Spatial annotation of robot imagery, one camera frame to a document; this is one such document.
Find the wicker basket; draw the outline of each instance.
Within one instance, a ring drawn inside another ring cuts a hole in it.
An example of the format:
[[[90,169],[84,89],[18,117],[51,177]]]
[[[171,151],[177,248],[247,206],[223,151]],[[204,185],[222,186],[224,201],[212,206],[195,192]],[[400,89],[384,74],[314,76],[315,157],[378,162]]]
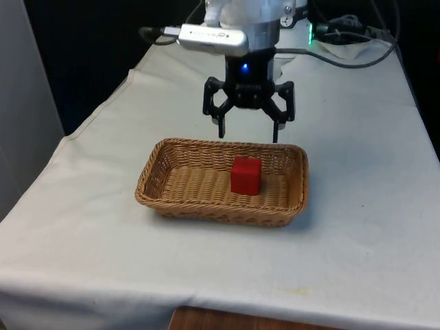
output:
[[[236,156],[262,161],[259,196],[230,191]],[[138,202],[165,217],[285,226],[307,205],[308,162],[297,146],[166,139],[137,183]]]

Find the black background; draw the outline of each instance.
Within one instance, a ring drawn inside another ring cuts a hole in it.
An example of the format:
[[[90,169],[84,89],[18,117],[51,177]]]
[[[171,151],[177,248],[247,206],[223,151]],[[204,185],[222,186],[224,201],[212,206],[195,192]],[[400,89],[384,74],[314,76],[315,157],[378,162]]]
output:
[[[316,0],[328,17],[357,14],[379,26],[367,0]],[[125,79],[148,46],[140,26],[179,25],[199,0],[25,0],[38,47],[66,134],[78,125]],[[392,32],[390,0],[378,0]],[[404,67],[421,115],[440,155],[440,19],[439,0],[399,0]],[[317,16],[311,5],[309,18]]]

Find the wooden floor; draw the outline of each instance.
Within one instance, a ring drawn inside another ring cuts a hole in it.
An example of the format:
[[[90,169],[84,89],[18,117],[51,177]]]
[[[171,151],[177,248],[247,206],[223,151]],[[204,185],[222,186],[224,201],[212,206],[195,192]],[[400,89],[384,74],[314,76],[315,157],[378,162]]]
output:
[[[336,330],[192,307],[176,309],[168,330]]]

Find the white table cover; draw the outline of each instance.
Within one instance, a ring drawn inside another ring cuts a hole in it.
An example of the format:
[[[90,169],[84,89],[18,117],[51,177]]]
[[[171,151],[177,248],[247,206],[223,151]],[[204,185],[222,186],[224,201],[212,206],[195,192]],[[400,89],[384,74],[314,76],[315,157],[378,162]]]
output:
[[[385,51],[378,43],[357,62]],[[223,66],[220,56],[153,47],[60,143],[0,224],[8,329],[161,330],[182,305],[439,329],[439,163],[395,54],[361,70],[304,56],[284,66],[297,118],[280,143],[303,147],[310,163],[308,208],[286,228],[164,219],[136,202],[157,142],[217,140],[201,101]],[[271,142],[262,111],[233,109],[226,121],[226,140]]]

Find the white wall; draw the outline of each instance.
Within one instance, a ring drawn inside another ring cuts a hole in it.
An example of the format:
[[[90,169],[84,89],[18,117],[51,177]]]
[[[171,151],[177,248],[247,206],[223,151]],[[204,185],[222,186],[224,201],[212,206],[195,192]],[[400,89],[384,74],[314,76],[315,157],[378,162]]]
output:
[[[0,221],[63,136],[22,0],[0,0]]]

